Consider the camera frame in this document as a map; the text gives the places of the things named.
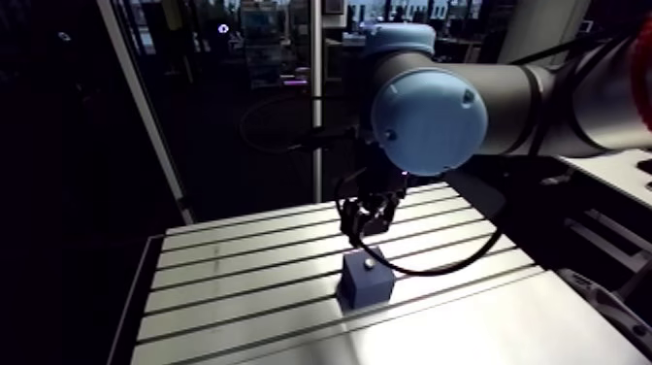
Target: workbench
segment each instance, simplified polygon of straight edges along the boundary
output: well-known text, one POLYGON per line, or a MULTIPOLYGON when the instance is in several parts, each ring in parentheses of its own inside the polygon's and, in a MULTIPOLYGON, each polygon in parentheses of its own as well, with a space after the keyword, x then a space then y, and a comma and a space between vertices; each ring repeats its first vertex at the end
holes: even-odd
MULTIPOLYGON (((389 302, 347 310, 339 225, 329 202, 168 230, 147 245, 113 352, 128 346, 139 365, 649 364, 507 237, 450 275, 396 273, 389 302)), ((365 241, 424 270, 466 258, 494 229, 437 183, 410 189, 389 231, 365 241)))

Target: black cable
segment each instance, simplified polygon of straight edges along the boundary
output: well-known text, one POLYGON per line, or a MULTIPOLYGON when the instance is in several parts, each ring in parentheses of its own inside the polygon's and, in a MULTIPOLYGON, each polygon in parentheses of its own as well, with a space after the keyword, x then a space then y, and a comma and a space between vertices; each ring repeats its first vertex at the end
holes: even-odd
POLYGON ((265 154, 284 154, 291 152, 293 150, 299 149, 301 145, 290 145, 284 148, 280 149, 270 149, 266 148, 264 146, 257 145, 253 143, 249 137, 247 136, 246 133, 246 121, 251 117, 252 114, 255 112, 260 111, 263 108, 269 107, 271 105, 274 105, 276 103, 281 103, 289 100, 301 100, 301 99, 306 99, 306 100, 345 100, 346 96, 302 96, 302 95, 283 95, 280 97, 276 98, 270 98, 266 100, 262 100, 253 106, 251 106, 249 109, 244 112, 243 116, 238 120, 238 133, 240 135, 240 138, 243 140, 243 142, 250 147, 251 149, 255 149, 258 152, 265 153, 265 154))
MULTIPOLYGON (((351 174, 351 175, 349 175, 349 176, 347 176, 345 178, 340 179, 338 181, 338 183, 336 184, 336 186, 335 186, 335 194, 334 194, 335 195, 335 205, 336 205, 336 208, 337 208, 338 213, 340 214, 340 216, 342 216, 342 205, 340 203, 340 200, 342 199, 341 198, 342 186, 345 183, 351 182, 353 179, 355 179, 358 175, 362 174, 363 172, 365 172, 365 168, 360 169, 360 170, 356 171, 355 173, 353 173, 353 174, 351 174)), ((496 221, 499 221, 499 220, 502 221, 504 219, 504 217, 505 217, 506 211, 507 211, 507 209, 506 209, 506 203, 505 203, 505 204, 503 204, 503 206, 499 210, 499 212, 497 214, 496 221)), ((356 233, 351 234, 351 235, 348 236, 349 242, 354 247, 362 248, 366 253, 369 254, 369 256, 373 257, 377 262, 379 262, 382 265, 385 265, 385 266, 389 267, 392 270, 396 270, 399 273, 403 273, 403 274, 411 275, 411 276, 415 276, 415 277, 435 277, 435 276, 439 276, 439 275, 450 274, 450 273, 453 273, 455 271, 464 269, 465 267, 473 264, 475 261, 477 261, 483 255, 485 255, 496 244, 496 242, 498 242, 498 240, 501 238, 501 236, 503 236, 503 229, 501 228, 501 226, 499 224, 497 224, 496 231, 494 231, 494 233, 487 240, 487 242, 484 245, 482 245, 482 247, 478 251, 476 251, 474 254, 472 254, 471 256, 465 258, 462 261, 458 261, 456 263, 453 263, 453 264, 450 264, 448 266, 441 267, 441 268, 438 268, 438 269, 416 271, 416 270, 410 270, 410 269, 406 269, 406 268, 394 265, 393 263, 387 261, 387 259, 385 259, 384 257, 382 257, 382 256, 378 255, 377 253, 375 253, 369 246, 367 246, 364 242, 362 242, 362 239, 360 238, 360 235, 361 235, 363 229, 364 229, 364 227, 361 227, 360 232, 356 232, 356 233)))
POLYGON ((591 48, 595 45, 595 42, 597 42, 598 40, 607 39, 611 37, 618 37, 623 34, 632 34, 633 32, 639 29, 640 25, 643 23, 644 20, 645 17, 640 17, 634 20, 630 20, 625 23, 621 23, 617 26, 614 26, 612 28, 591 33, 584 37, 575 38, 572 41, 568 41, 561 45, 551 47, 547 50, 541 50, 539 52, 527 55, 515 61, 511 61, 509 62, 509 64, 523 65, 526 63, 531 63, 533 61, 543 59, 545 57, 549 57, 551 55, 555 55, 557 53, 561 53, 566 50, 582 50, 583 48, 591 48))

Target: metal pole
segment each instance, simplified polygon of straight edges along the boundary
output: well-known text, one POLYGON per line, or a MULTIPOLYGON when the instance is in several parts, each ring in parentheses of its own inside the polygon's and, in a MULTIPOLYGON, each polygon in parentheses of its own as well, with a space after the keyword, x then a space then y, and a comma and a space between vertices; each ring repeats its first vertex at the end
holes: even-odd
POLYGON ((131 94, 134 97, 134 102, 136 103, 136 107, 138 108, 143 124, 145 125, 149 140, 154 147, 156 157, 158 157, 158 163, 161 165, 168 186, 172 190, 172 194, 179 204, 179 210, 183 217, 183 222, 185 222, 185 224, 192 224, 194 219, 191 212, 187 207, 182 207, 180 205, 180 202, 183 200, 181 184, 177 178, 172 159, 168 155, 163 136, 161 136, 158 131, 158 126, 156 125, 153 113, 149 108, 149 102, 145 97, 143 87, 141 86, 138 74, 136 73, 136 68, 134 67, 134 63, 129 55, 129 49, 122 38, 122 33, 120 32, 117 19, 115 18, 114 9, 111 5, 111 0, 97 0, 97 5, 100 8, 104 25, 107 27, 107 31, 111 37, 111 42, 114 45, 115 55, 117 56, 117 60, 120 62, 124 78, 127 80, 131 94))
MULTIPOLYGON (((312 96, 312 126, 321 126, 322 37, 321 2, 310 2, 310 85, 312 96)), ((321 203, 321 149, 312 153, 312 199, 321 203)))

